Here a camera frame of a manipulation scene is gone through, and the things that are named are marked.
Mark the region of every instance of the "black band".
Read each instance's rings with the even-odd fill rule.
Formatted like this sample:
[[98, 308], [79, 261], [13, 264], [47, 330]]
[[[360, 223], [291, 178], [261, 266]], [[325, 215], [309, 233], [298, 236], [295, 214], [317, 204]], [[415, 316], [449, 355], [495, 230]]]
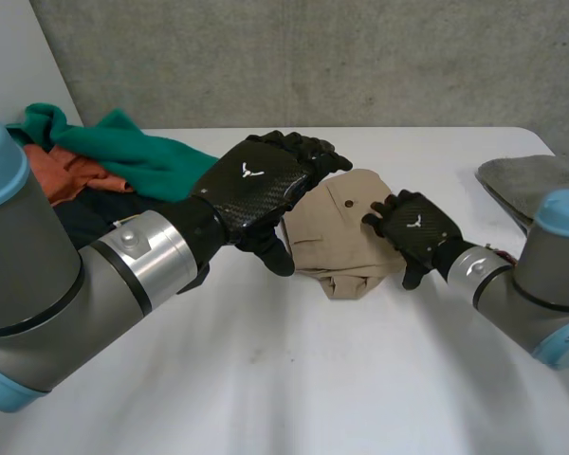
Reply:
[[491, 273], [489, 273], [485, 277], [485, 279], [481, 281], [481, 283], [474, 291], [474, 297], [472, 298], [472, 305], [474, 305], [474, 308], [478, 310], [478, 300], [481, 298], [481, 295], [483, 295], [483, 291], [486, 289], [487, 286], [489, 286], [489, 284], [493, 281], [493, 279], [498, 275], [500, 275], [501, 273], [510, 270], [512, 267], [513, 267], [512, 264], [502, 265], [501, 267], [498, 267], [495, 270], [493, 270]]
[[133, 273], [133, 270], [129, 268], [116, 251], [101, 240], [96, 240], [90, 246], [95, 248], [97, 252], [116, 269], [120, 274], [120, 277], [129, 286], [129, 289], [133, 293], [133, 297], [135, 297], [139, 308], [141, 308], [143, 316], [148, 316], [152, 312], [152, 304], [148, 294], [145, 292], [145, 289], [143, 289], [143, 286]]
[[49, 319], [57, 316], [58, 313], [63, 311], [66, 306], [74, 300], [83, 287], [84, 283], [84, 265], [81, 259], [80, 270], [78, 271], [78, 276], [76, 280], [72, 283], [71, 287], [67, 292], [55, 303], [50, 305], [45, 311], [38, 313], [36, 316], [17, 322], [16, 324], [10, 325], [8, 327], [0, 328], [0, 337], [10, 337], [13, 335], [21, 334], [27, 330], [33, 329], [34, 327], [44, 324]]
[[532, 296], [527, 291], [521, 288], [521, 285], [516, 282], [516, 280], [512, 280], [512, 285], [514, 286], [514, 290], [521, 294], [525, 299], [529, 300], [531, 303], [535, 303], [543, 308], [547, 308], [548, 310], [554, 311], [561, 311], [562, 313], [569, 313], [569, 306], [565, 305], [556, 305], [555, 303], [551, 303], [546, 300], [538, 299], [537, 297]]

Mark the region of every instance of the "pile of clothes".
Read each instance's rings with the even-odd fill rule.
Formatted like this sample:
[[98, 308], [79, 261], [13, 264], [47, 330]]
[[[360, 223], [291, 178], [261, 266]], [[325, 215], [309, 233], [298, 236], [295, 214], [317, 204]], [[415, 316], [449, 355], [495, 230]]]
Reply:
[[31, 104], [7, 126], [74, 244], [82, 248], [123, 220], [185, 198], [217, 161], [176, 140], [146, 136], [120, 109], [93, 127]]

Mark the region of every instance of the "button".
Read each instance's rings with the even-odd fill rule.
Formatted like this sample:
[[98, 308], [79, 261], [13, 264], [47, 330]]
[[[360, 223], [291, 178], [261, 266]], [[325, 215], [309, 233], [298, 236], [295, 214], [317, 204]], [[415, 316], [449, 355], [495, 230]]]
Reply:
[[132, 230], [125, 230], [122, 232], [120, 235], [120, 240], [122, 241], [122, 244], [125, 248], [132, 248], [134, 246], [137, 246], [139, 243], [137, 235], [135, 235], [135, 232]]

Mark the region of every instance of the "robotic arm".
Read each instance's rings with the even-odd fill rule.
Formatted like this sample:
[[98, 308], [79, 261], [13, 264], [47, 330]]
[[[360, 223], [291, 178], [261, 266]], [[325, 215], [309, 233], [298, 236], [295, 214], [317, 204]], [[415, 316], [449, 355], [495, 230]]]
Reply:
[[187, 199], [76, 251], [0, 125], [0, 410], [47, 394], [165, 300], [202, 283], [224, 245], [291, 275], [274, 228], [329, 173], [351, 168], [325, 141], [250, 136]]
[[569, 190], [546, 196], [518, 263], [465, 241], [458, 226], [423, 194], [402, 191], [363, 223], [407, 262], [403, 287], [437, 269], [479, 313], [554, 368], [569, 367]]

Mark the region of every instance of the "silver joint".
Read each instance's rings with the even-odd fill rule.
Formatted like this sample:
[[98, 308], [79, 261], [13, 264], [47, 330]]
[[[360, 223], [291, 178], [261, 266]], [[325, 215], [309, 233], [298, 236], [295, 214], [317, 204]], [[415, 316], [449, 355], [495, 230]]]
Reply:
[[481, 283], [495, 270], [506, 265], [511, 264], [493, 251], [473, 246], [455, 260], [447, 276], [447, 283], [453, 292], [473, 303], [474, 294]]
[[196, 260], [179, 231], [155, 211], [145, 211], [100, 238], [129, 266], [152, 308], [175, 295], [198, 274]]

